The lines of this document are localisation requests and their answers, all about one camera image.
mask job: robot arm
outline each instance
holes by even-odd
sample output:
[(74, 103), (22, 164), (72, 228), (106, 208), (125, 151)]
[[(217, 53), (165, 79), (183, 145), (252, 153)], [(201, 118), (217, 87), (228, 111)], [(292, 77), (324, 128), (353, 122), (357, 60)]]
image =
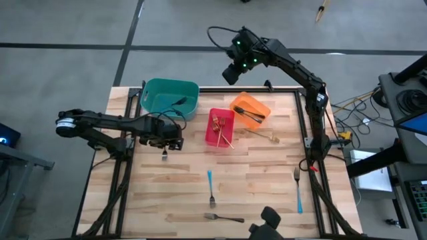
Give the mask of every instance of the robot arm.
[(139, 137), (139, 143), (169, 150), (181, 150), (183, 138), (178, 124), (166, 125), (158, 117), (143, 115), (128, 117), (106, 115), (93, 111), (73, 109), (61, 111), (56, 120), (56, 133), (62, 137), (81, 137), (92, 148), (105, 147), (110, 154), (122, 155), (126, 151), (126, 139), (110, 137), (94, 128), (129, 131)]
[(277, 39), (259, 38), (249, 29), (242, 27), (233, 38), (227, 55), (233, 63), (222, 73), (230, 85), (234, 85), (240, 74), (252, 70), (259, 64), (283, 70), (306, 90), (306, 111), (312, 126), (313, 139), (309, 149), (309, 160), (323, 160), (331, 147), (325, 133), (324, 113), (328, 104), (326, 84), (309, 72), (300, 61), (293, 59)]

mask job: computer monitor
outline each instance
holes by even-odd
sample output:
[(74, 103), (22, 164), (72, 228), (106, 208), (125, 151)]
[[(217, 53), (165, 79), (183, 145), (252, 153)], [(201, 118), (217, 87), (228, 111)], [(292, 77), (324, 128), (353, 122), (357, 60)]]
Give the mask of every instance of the computer monitor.
[(18, 131), (0, 123), (0, 144), (15, 148), (20, 136)]
[(427, 136), (427, 109), (402, 118), (394, 126)]

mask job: black clamp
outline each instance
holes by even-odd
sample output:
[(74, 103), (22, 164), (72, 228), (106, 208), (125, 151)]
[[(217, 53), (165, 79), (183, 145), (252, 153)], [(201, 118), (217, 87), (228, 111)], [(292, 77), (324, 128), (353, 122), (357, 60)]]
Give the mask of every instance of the black clamp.
[(127, 97), (135, 97), (140, 91), (141, 91), (140, 88), (132, 87), (129, 89), (129, 92), (127, 93)]
[(274, 92), (274, 88), (273, 88), (273, 85), (272, 85), (272, 83), (270, 82), (270, 80), (266, 80), (266, 81), (264, 82), (264, 87), (268, 87), (268, 91), (269, 91), (270, 93)]

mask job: blue handled fork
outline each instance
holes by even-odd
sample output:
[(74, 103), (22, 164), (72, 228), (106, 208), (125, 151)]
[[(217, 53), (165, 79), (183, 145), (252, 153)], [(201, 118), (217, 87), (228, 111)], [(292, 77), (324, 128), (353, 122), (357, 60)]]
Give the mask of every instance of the blue handled fork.
[(212, 171), (209, 170), (207, 172), (207, 178), (209, 178), (209, 187), (211, 189), (211, 197), (209, 198), (209, 204), (211, 208), (215, 208), (216, 206), (215, 197), (212, 195)]
[(300, 169), (295, 168), (294, 171), (294, 179), (296, 181), (296, 191), (298, 194), (298, 213), (302, 213), (302, 203), (301, 203), (301, 196), (300, 196)]

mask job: blue fork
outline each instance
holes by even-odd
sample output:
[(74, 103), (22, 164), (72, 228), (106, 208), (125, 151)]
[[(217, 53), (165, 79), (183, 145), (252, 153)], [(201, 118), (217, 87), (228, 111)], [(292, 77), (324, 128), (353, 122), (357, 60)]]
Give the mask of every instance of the blue fork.
[(295, 168), (294, 171), (294, 179), (296, 181), (296, 191), (298, 193), (298, 213), (302, 213), (302, 203), (301, 203), (301, 196), (300, 196), (300, 169)]

